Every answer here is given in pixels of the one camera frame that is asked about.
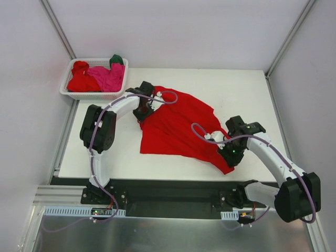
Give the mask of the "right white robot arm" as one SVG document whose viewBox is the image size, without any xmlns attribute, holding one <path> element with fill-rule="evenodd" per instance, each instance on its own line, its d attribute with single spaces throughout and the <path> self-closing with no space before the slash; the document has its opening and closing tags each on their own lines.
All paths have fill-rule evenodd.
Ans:
<svg viewBox="0 0 336 252">
<path fill-rule="evenodd" d="M 297 219 L 313 223 L 321 209 L 321 181 L 316 173 L 305 172 L 285 157 L 260 123 L 245 123 L 240 116 L 235 116 L 226 126 L 228 137 L 219 131 L 210 136 L 228 166 L 237 166 L 248 150 L 262 161 L 278 184 L 272 187 L 257 180 L 242 182 L 226 197 L 226 202 L 237 208 L 257 202 L 274 208 L 286 223 Z"/>
</svg>

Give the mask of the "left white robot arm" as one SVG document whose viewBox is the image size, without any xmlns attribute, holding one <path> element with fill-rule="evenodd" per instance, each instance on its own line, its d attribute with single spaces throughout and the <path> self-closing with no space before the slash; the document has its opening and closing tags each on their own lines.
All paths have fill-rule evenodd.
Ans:
<svg viewBox="0 0 336 252">
<path fill-rule="evenodd" d="M 102 156 L 114 142 L 117 120 L 132 112 L 138 122 L 143 122 L 154 113 L 150 101 L 154 95 L 155 87 L 143 81 L 139 87 L 127 89 L 121 97 L 104 108 L 94 104 L 88 107 L 80 139 L 89 154 L 89 182 L 96 187 L 92 196 L 99 204 L 105 204 L 111 198 L 111 191 L 105 188 L 110 178 L 107 170 L 102 167 Z"/>
</svg>

